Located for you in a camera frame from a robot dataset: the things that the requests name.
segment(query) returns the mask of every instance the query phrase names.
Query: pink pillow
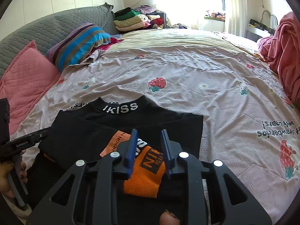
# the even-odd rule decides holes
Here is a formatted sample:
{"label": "pink pillow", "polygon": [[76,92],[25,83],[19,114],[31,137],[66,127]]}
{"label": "pink pillow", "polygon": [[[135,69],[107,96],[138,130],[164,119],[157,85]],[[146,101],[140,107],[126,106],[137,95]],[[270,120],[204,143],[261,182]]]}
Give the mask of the pink pillow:
{"label": "pink pillow", "polygon": [[0,80],[0,99],[7,98],[10,105],[10,134],[17,131],[59,76],[58,69],[37,50],[34,41],[17,54]]}

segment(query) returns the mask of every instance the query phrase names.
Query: screw head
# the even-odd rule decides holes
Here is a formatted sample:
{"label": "screw head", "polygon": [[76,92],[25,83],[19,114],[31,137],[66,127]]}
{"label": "screw head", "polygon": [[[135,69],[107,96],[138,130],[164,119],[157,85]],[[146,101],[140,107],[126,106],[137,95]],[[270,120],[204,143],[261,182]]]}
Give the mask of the screw head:
{"label": "screw head", "polygon": [[220,160],[215,160],[215,161],[214,161],[214,165],[215,165],[216,167],[221,167],[221,166],[223,165],[223,162],[220,161]]}
{"label": "screw head", "polygon": [[179,153],[179,156],[181,157],[181,158],[188,158],[188,156],[189,156],[189,154],[187,153],[187,152],[180,152]]}
{"label": "screw head", "polygon": [[117,158],[117,157],[120,156],[120,153],[117,152],[117,151],[114,151],[114,152],[110,153],[110,156],[113,157],[113,158]]}
{"label": "screw head", "polygon": [[85,162],[84,160],[78,160],[78,161],[76,162],[76,166],[81,167],[81,166],[83,166],[85,163],[86,163],[86,162]]}

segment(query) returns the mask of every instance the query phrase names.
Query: pink blanket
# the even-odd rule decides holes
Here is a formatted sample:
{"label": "pink blanket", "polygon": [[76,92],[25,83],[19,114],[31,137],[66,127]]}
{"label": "pink blanket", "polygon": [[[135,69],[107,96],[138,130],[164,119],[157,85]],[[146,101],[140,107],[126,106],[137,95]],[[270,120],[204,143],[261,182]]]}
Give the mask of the pink blanket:
{"label": "pink blanket", "polygon": [[270,69],[279,75],[288,98],[300,107],[300,23],[295,14],[285,15],[275,35],[257,44]]}

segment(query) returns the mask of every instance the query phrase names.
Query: pile of clothes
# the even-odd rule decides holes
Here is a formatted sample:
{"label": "pile of clothes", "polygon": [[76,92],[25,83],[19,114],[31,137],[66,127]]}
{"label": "pile of clothes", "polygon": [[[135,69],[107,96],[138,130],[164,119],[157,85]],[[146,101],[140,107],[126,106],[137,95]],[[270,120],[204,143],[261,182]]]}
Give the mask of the pile of clothes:
{"label": "pile of clothes", "polygon": [[225,12],[206,11],[206,16],[225,21]]}
{"label": "pile of clothes", "polygon": [[124,8],[114,13],[114,24],[118,31],[127,33],[137,30],[162,29],[164,20],[154,7],[140,6]]}

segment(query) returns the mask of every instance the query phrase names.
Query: orange sock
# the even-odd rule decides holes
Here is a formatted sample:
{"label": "orange sock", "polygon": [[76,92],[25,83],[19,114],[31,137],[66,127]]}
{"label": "orange sock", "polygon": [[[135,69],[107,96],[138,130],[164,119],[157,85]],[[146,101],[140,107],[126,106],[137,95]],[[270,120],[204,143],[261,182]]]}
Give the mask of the orange sock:
{"label": "orange sock", "polygon": [[[114,152],[122,141],[129,139],[130,134],[117,131],[100,156],[103,157]],[[141,152],[134,161],[130,179],[124,181],[123,191],[126,194],[156,198],[161,178],[166,171],[163,154],[151,148],[145,142],[144,145],[142,145],[143,147],[139,147],[139,144],[137,146]]]}

